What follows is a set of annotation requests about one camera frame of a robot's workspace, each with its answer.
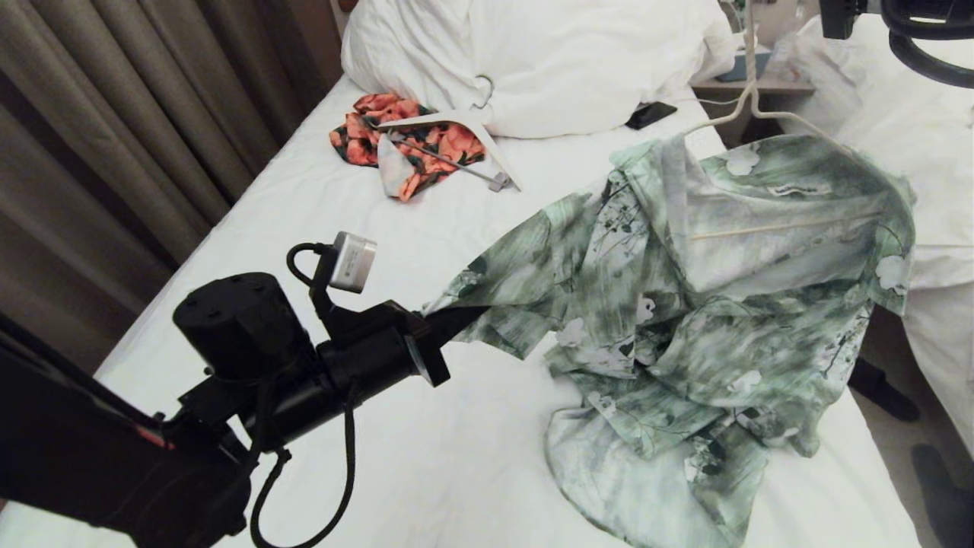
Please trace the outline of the cream wire clothes hanger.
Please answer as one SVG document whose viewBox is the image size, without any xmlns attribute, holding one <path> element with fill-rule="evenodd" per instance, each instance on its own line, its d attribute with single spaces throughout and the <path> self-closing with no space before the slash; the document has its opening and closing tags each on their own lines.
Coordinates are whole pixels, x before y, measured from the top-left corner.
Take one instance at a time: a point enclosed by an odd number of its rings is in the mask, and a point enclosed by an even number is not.
<svg viewBox="0 0 974 548">
<path fill-rule="evenodd" d="M 863 162 L 862 156 L 854 153 L 848 147 L 841 145 L 837 140 L 832 139 L 831 136 L 826 135 L 814 124 L 811 124 L 807 120 L 801 118 L 801 116 L 794 115 L 788 112 L 772 112 L 772 111 L 762 111 L 759 108 L 759 78 L 757 77 L 757 53 L 756 53 L 756 43 L 755 38 L 755 24 L 753 21 L 753 7 L 752 0 L 744 0 L 745 2 L 745 31 L 744 31 L 744 44 L 745 44 L 745 69 L 746 69 L 746 86 L 743 91 L 741 91 L 740 96 L 734 103 L 734 110 L 730 114 L 713 120 L 707 120 L 703 123 L 687 129 L 682 134 L 679 134 L 674 139 L 675 143 L 679 143 L 679 149 L 688 152 L 689 149 L 686 148 L 686 139 L 696 134 L 702 129 L 716 127 L 724 123 L 730 123 L 737 120 L 741 113 L 748 110 L 750 114 L 757 119 L 762 120 L 792 120 L 804 126 L 808 131 L 813 132 L 815 139 L 804 140 L 805 145 L 815 145 L 820 149 L 828 147 L 834 154 L 839 154 L 845 156 L 849 163 L 855 164 L 859 167 L 869 167 Z M 764 186 L 746 186 L 746 190 L 743 195 L 748 199 L 762 199 L 773 201 L 777 205 L 789 205 L 793 204 L 793 201 L 786 200 L 787 196 L 797 196 L 806 195 L 806 190 L 808 186 L 806 180 L 799 180 L 797 183 L 783 183 L 777 185 L 764 185 Z M 870 223 L 880 222 L 881 219 L 886 215 L 886 211 L 879 207 L 873 207 L 872 209 L 856 209 L 854 212 L 846 212 L 846 214 L 817 214 L 814 218 L 808 216 L 808 218 L 796 218 L 796 216 L 783 216 L 779 223 L 759 223 L 758 225 L 748 225 L 746 227 L 741 226 L 741 228 L 730 228 L 721 229 L 720 231 L 692 231 L 691 226 L 691 202 L 689 202 L 689 195 L 679 194 L 678 197 L 667 199 L 668 207 L 670 212 L 667 214 L 667 227 L 669 230 L 669 236 L 675 245 L 686 245 L 695 241 L 703 241 L 715 238 L 728 238 L 738 235 L 748 235 L 748 234 L 762 234 L 769 233 L 772 231 L 788 231 L 799 228 L 824 228 L 825 226 L 835 226 L 839 229 L 839 233 L 842 234 L 843 238 L 851 234 L 853 231 L 863 228 Z"/>
</svg>

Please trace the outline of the orange floral garment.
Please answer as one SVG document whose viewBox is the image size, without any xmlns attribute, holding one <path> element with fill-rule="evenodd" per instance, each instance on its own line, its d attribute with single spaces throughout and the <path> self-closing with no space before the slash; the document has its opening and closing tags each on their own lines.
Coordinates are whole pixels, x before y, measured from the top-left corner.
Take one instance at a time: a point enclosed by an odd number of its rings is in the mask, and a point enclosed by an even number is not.
<svg viewBox="0 0 974 548">
<path fill-rule="evenodd" d="M 332 129 L 331 146 L 345 162 L 379 170 L 385 194 L 407 202 L 462 166 L 484 161 L 482 142 L 458 123 L 407 129 L 380 125 L 431 114 L 417 101 L 396 94 L 360 97 L 345 121 Z"/>
</svg>

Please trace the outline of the brown wooden headboard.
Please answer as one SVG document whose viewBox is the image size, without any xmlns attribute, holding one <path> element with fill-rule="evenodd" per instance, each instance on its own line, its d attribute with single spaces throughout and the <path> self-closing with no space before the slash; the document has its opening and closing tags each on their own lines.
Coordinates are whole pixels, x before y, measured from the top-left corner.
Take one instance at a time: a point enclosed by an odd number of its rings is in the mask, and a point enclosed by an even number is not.
<svg viewBox="0 0 974 548">
<path fill-rule="evenodd" d="M 340 38 L 345 36 L 345 32 L 349 28 L 358 27 L 359 16 L 358 16 L 358 5 L 361 4 L 361 0 L 327 0 L 328 5 L 333 14 L 335 20 L 336 29 Z"/>
</svg>

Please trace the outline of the green floral short-sleeve shirt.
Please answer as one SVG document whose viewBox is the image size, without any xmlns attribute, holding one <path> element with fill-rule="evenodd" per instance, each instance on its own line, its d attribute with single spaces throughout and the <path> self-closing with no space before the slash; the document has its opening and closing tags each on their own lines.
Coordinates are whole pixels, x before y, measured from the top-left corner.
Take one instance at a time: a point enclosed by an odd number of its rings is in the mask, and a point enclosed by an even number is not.
<svg viewBox="0 0 974 548">
<path fill-rule="evenodd" d="M 914 263 L 910 183 L 815 135 L 779 135 L 706 159 L 653 140 L 613 154 L 604 183 L 540 209 L 453 278 L 425 316 L 488 310 L 462 341 L 525 358 L 546 334 L 557 410 L 546 460 L 563 496 L 635 548 L 742 548 L 773 448 L 819 448 L 875 307 L 906 309 Z M 806 180 L 789 205 L 746 186 Z M 835 226 L 675 245 L 667 199 L 692 231 L 879 207 Z"/>
</svg>

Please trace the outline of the wooden nightstand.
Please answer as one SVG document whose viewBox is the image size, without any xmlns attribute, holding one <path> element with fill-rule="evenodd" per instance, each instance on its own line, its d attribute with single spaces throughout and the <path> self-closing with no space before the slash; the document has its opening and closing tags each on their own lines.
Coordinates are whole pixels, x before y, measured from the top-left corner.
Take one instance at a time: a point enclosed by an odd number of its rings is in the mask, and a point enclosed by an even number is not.
<svg viewBox="0 0 974 548">
<path fill-rule="evenodd" d="M 746 87 L 746 82 L 718 82 L 710 79 L 692 86 L 692 91 L 702 103 L 710 118 L 726 116 L 734 110 L 735 101 Z M 815 87 L 810 83 L 788 82 L 776 77 L 764 76 L 758 80 L 759 108 L 770 111 L 783 107 L 790 100 L 813 96 Z M 764 138 L 782 135 L 777 120 L 753 117 L 750 107 L 744 107 L 740 117 L 717 127 L 721 141 L 728 148 L 747 145 Z"/>
</svg>

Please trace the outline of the black smartphone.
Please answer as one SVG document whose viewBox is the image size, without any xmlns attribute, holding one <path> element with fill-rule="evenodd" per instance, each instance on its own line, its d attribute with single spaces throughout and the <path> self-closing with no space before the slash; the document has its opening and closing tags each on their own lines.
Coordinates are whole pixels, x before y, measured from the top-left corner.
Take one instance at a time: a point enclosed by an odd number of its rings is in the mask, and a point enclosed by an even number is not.
<svg viewBox="0 0 974 548">
<path fill-rule="evenodd" d="M 678 112 L 678 108 L 674 105 L 661 103 L 660 101 L 655 101 L 655 103 L 641 104 L 637 107 L 633 114 L 629 116 L 624 126 L 629 129 L 640 129 L 647 128 L 654 123 L 660 122 L 665 118 L 672 116 Z"/>
</svg>

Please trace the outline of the brown pleated curtain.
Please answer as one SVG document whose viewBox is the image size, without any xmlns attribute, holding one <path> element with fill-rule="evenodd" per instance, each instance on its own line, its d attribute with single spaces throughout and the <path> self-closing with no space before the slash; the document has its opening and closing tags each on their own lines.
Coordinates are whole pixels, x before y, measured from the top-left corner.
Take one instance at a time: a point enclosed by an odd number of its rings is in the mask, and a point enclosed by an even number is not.
<svg viewBox="0 0 974 548">
<path fill-rule="evenodd" d="M 342 74 L 340 0 L 0 0 L 0 340 L 93 374 Z"/>
</svg>

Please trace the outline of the white wooden clothes hanger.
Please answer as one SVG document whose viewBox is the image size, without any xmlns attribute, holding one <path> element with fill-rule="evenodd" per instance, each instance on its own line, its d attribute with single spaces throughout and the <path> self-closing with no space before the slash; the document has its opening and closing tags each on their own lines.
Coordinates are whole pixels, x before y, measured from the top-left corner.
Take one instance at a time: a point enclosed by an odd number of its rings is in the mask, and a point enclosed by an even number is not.
<svg viewBox="0 0 974 548">
<path fill-rule="evenodd" d="M 375 125 L 374 128 L 378 132 L 385 132 L 385 134 L 390 134 L 397 129 L 414 129 L 421 127 L 432 127 L 436 125 L 441 125 L 445 123 L 457 124 L 460 127 L 468 129 L 477 138 L 481 145 L 484 147 L 485 154 L 492 159 L 493 162 L 498 167 L 498 173 L 494 176 L 486 176 L 486 174 L 481 174 L 480 171 L 470 169 L 465 165 L 458 162 L 448 160 L 445 156 L 432 153 L 430 151 L 422 150 L 423 153 L 428 154 L 428 156 L 437 158 L 442 162 L 448 163 L 448 165 L 454 166 L 457 170 L 466 171 L 470 176 L 478 177 L 480 180 L 486 181 L 488 187 L 493 192 L 500 192 L 502 190 L 507 190 L 508 188 L 514 188 L 517 191 L 524 190 L 524 181 L 519 174 L 516 174 L 514 166 L 508 162 L 504 154 L 502 154 L 501 147 L 489 134 L 483 122 L 481 122 L 480 115 L 482 111 L 489 104 L 490 98 L 493 97 L 494 91 L 496 90 L 496 84 L 494 81 L 483 74 L 476 76 L 478 80 L 483 80 L 487 82 L 489 87 L 487 91 L 487 97 L 481 100 L 480 103 L 474 103 L 470 105 L 467 109 L 452 109 L 445 111 L 438 111 L 424 116 L 417 116 L 403 120 L 394 120 L 385 122 L 379 125 Z"/>
</svg>

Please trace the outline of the black slipper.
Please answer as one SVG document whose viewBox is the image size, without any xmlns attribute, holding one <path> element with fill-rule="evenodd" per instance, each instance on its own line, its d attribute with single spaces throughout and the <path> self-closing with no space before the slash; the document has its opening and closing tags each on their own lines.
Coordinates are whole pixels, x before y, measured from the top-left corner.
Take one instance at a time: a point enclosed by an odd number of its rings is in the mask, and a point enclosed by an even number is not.
<svg viewBox="0 0 974 548">
<path fill-rule="evenodd" d="M 905 394 L 887 380 L 886 372 L 863 358 L 856 358 L 848 379 L 848 387 L 867 401 L 879 406 L 899 421 L 915 422 L 921 419 L 921 410 Z"/>
</svg>

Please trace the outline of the white bunched duvet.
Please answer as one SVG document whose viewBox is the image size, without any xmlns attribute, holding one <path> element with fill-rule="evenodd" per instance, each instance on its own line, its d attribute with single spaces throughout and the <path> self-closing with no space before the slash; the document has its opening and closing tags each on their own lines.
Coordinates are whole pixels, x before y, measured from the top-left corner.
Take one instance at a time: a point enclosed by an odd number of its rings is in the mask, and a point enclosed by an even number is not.
<svg viewBox="0 0 974 548">
<path fill-rule="evenodd" d="M 361 0 L 342 65 L 368 93 L 545 139 L 619 127 L 727 72 L 735 51 L 718 0 Z"/>
<path fill-rule="evenodd" d="M 845 40 L 826 39 L 811 18 L 781 54 L 780 73 L 814 89 L 784 107 L 912 185 L 912 285 L 974 283 L 974 90 L 908 69 L 879 15 L 859 17 Z"/>
</svg>

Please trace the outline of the blue tissue box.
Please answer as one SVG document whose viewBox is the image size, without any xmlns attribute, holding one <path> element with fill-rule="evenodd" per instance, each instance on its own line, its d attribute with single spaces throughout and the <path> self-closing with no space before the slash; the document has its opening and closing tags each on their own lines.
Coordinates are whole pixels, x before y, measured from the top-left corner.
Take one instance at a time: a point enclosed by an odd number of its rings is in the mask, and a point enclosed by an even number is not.
<svg viewBox="0 0 974 548">
<path fill-rule="evenodd" d="M 748 72 L 746 68 L 746 45 L 745 45 L 745 33 L 734 33 L 734 44 L 737 45 L 737 51 L 735 51 L 734 65 L 728 72 L 723 74 L 718 74 L 715 79 L 718 82 L 745 82 L 748 79 Z M 768 46 L 764 46 L 761 43 L 755 42 L 755 74 L 757 79 L 761 79 L 766 70 L 766 66 L 772 57 L 772 49 Z"/>
</svg>

